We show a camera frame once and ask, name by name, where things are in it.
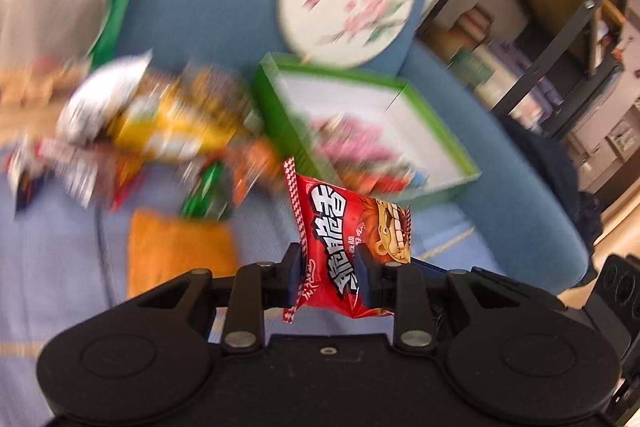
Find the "white writing on black surface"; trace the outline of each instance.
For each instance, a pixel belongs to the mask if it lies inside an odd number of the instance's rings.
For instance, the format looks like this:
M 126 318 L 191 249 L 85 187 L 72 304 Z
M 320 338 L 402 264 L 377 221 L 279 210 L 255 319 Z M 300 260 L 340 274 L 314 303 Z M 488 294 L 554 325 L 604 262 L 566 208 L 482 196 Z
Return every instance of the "white writing on black surface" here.
M 342 218 L 347 201 L 331 187 L 316 185 L 311 189 L 311 202 L 314 210 L 320 214 L 314 218 L 314 233 L 326 248 L 329 277 L 340 295 L 344 295 L 347 285 L 356 291 L 358 279 L 342 240 Z

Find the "green box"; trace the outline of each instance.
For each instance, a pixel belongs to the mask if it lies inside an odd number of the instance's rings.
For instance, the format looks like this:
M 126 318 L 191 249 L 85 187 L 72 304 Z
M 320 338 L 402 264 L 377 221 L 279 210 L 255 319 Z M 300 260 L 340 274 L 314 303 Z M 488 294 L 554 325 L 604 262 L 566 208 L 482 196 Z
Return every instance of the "green box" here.
M 480 175 L 458 139 L 404 80 L 268 54 L 260 62 L 254 95 L 265 133 L 283 157 L 295 158 L 296 170 L 305 176 L 342 185 L 331 163 L 314 153 L 307 126 L 338 114 L 381 124 L 381 142 L 429 175 L 425 187 L 380 194 L 385 201 L 415 205 L 446 200 Z

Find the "sofa armrest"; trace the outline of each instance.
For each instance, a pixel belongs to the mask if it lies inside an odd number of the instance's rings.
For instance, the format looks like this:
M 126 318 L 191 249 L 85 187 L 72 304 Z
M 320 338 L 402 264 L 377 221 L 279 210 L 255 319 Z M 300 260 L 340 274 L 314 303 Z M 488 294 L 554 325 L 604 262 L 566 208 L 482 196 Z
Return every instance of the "sofa armrest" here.
M 400 70 L 469 151 L 480 179 L 456 197 L 505 275 L 558 294 L 587 270 L 588 252 L 555 196 L 498 122 L 414 41 Z

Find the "black robotic component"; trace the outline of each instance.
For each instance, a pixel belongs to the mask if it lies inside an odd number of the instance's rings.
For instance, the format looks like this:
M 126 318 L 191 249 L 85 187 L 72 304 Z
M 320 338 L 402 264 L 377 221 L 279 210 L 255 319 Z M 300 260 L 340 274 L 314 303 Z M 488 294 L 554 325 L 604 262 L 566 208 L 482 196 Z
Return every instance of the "black robotic component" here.
M 292 244 L 281 263 L 235 277 L 194 269 L 61 333 L 37 365 L 51 425 L 599 427 L 637 408 L 631 261 L 610 258 L 588 305 L 571 311 L 480 269 L 380 266 L 356 251 L 365 303 L 394 312 L 392 343 L 267 344 L 263 310 L 293 304 L 301 263 Z M 222 340 L 209 344 L 217 307 L 228 307 Z M 621 360 L 628 379 L 612 399 Z

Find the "white snack package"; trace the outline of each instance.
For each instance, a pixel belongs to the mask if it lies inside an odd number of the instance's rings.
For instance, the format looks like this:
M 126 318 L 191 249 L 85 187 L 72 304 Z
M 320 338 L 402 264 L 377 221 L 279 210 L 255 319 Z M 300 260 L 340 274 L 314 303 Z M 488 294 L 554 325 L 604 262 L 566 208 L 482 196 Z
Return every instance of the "white snack package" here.
M 151 57 L 148 51 L 116 58 L 90 74 L 60 113 L 56 135 L 78 145 L 94 140 L 136 92 Z

